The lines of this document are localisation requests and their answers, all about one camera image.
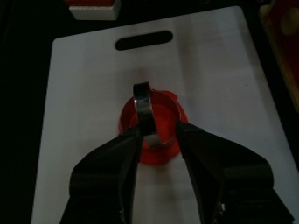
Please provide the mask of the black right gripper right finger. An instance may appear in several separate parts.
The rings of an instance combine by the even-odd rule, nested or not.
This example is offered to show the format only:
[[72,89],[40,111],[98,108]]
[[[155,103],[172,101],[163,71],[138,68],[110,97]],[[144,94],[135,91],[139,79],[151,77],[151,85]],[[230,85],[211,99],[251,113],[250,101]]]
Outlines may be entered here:
[[187,122],[176,123],[175,133],[201,224],[294,224],[295,218],[274,189],[267,160]]

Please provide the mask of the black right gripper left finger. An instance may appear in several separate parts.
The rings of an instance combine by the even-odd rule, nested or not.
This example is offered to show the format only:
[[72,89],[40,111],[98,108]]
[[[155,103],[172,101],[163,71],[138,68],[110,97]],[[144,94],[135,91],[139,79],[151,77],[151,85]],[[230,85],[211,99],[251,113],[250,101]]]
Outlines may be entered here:
[[132,224],[142,146],[140,129],[128,128],[79,161],[60,224]]

